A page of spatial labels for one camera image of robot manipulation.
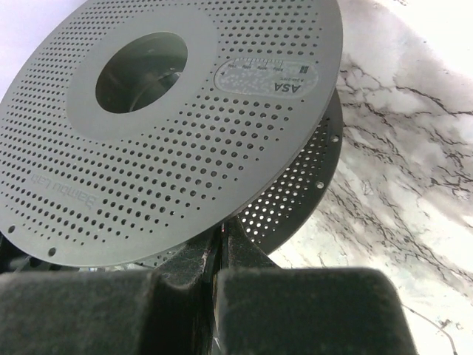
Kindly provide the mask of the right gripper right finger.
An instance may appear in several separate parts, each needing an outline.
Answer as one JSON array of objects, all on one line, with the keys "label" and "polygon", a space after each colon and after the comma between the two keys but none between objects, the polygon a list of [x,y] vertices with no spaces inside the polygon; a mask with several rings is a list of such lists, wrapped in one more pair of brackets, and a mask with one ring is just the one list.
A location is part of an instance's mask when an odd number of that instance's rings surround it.
[{"label": "right gripper right finger", "polygon": [[222,354],[414,354],[392,282],[365,267],[278,267],[236,221],[221,228]]}]

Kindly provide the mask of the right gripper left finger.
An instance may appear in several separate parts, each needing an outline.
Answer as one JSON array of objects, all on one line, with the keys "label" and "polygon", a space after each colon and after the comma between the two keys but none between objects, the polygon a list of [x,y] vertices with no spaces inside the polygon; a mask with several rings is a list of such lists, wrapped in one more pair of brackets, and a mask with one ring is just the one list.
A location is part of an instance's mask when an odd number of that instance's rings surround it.
[{"label": "right gripper left finger", "polygon": [[69,271],[1,239],[3,354],[209,354],[221,231],[158,268]]}]

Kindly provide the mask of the black spool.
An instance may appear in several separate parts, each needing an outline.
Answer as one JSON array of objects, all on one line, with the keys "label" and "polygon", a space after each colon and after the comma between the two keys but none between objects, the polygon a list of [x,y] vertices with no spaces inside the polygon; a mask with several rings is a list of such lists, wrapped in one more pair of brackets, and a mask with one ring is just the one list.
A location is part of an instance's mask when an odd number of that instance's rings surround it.
[{"label": "black spool", "polygon": [[335,90],[336,1],[87,1],[1,102],[1,233],[75,267],[133,263],[234,216]]}]

